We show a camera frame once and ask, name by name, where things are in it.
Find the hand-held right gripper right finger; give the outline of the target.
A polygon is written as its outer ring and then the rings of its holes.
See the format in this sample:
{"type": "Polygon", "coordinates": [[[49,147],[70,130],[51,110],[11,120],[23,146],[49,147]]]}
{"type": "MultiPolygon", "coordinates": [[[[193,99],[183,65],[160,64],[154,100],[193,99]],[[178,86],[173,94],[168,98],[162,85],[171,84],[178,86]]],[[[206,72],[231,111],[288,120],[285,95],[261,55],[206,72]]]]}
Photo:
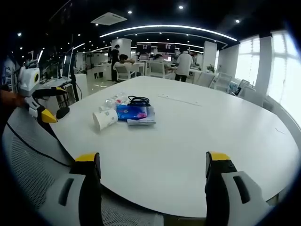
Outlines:
{"type": "Polygon", "coordinates": [[[255,226],[270,212],[259,185],[224,153],[206,153],[206,225],[255,226]]]}

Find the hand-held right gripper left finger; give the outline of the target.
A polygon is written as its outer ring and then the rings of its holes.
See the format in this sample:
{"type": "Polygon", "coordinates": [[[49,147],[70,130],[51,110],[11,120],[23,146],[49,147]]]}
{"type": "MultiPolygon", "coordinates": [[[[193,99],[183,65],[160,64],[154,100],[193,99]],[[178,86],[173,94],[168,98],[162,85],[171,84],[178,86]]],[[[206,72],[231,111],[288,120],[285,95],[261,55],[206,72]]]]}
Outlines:
{"type": "Polygon", "coordinates": [[[46,192],[39,214],[51,226],[101,226],[100,154],[78,157],[46,192]]]}

